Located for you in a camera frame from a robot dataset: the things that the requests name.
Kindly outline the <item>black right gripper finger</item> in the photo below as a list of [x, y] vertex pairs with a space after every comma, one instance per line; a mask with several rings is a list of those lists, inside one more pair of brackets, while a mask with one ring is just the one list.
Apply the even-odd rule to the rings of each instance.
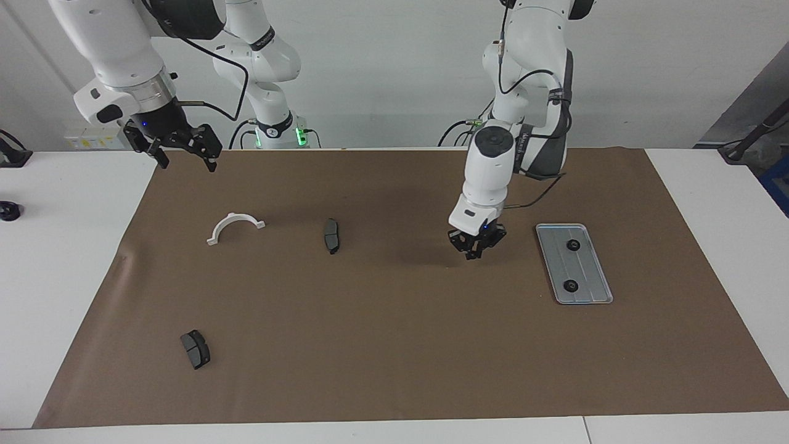
[[156, 161], [161, 169], [167, 169], [170, 160], [163, 148], [161, 148], [161, 140], [159, 138], [150, 141], [134, 123], [125, 124], [125, 136], [133, 151], [138, 152], [138, 154], [148, 155]]
[[187, 126], [179, 130], [181, 149], [189, 154], [197, 155], [205, 163], [209, 172], [215, 172], [223, 146], [209, 124], [198, 127]]

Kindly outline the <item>silver metal tray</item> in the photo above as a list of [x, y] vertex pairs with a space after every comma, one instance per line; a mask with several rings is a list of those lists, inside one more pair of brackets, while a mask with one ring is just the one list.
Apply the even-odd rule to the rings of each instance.
[[[538, 224], [536, 238], [540, 244], [550, 286], [561, 305], [607, 305], [613, 295], [604, 276], [589, 231], [583, 224]], [[570, 251], [566, 243], [577, 239], [581, 249]], [[575, 280], [579, 290], [564, 290], [563, 282]]]

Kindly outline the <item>white curved plastic clamp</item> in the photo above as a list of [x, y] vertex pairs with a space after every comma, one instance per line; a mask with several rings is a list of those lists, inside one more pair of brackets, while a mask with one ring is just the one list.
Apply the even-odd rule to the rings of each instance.
[[227, 228], [229, 225], [239, 222], [252, 224], [256, 229], [262, 229], [267, 226], [264, 220], [259, 220], [252, 215], [245, 213], [228, 213], [223, 219], [220, 219], [220, 221], [214, 225], [211, 236], [206, 239], [206, 244], [217, 245], [223, 230], [225, 230], [225, 228]]

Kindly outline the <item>brown table mat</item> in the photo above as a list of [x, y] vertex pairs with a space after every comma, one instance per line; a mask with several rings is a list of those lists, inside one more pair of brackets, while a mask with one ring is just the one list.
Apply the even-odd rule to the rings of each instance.
[[[170, 152], [34, 427], [789, 410], [645, 152], [571, 150], [473, 261], [446, 222], [464, 162], [236, 151], [209, 173]], [[206, 244], [228, 213], [266, 227]], [[612, 303], [555, 300], [538, 224], [586, 226]], [[199, 370], [190, 331], [210, 349]]]

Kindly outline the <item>black clamp stand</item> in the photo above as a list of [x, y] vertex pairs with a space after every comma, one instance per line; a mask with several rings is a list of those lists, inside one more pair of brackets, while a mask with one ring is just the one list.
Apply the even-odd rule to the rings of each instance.
[[22, 168], [32, 154], [14, 135], [0, 129], [0, 168]]

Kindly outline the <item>black tripod stand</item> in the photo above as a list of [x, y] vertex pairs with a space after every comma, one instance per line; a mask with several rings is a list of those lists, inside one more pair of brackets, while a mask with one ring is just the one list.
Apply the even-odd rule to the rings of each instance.
[[718, 154], [728, 164], [741, 163], [745, 152], [764, 135], [776, 132], [789, 123], [789, 98], [785, 99], [773, 110], [755, 129], [752, 129], [744, 138], [725, 142], [717, 149]]

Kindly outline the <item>blue crate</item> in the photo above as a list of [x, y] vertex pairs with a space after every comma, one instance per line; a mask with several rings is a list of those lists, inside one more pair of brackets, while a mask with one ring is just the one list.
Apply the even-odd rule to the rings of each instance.
[[758, 175], [758, 182], [789, 218], [789, 154]]

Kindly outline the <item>dark grey partition panel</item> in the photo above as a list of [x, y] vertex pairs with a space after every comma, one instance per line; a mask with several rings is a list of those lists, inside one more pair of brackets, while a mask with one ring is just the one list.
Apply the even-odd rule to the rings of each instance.
[[694, 149], [712, 149], [746, 137], [789, 99], [789, 42], [725, 110]]

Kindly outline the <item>white wall socket box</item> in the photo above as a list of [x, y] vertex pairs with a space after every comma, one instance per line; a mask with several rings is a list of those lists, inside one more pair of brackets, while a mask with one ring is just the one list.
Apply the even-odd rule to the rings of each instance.
[[91, 126], [88, 123], [68, 123], [63, 131], [63, 140], [73, 150], [121, 150], [131, 151], [131, 143], [116, 123]]

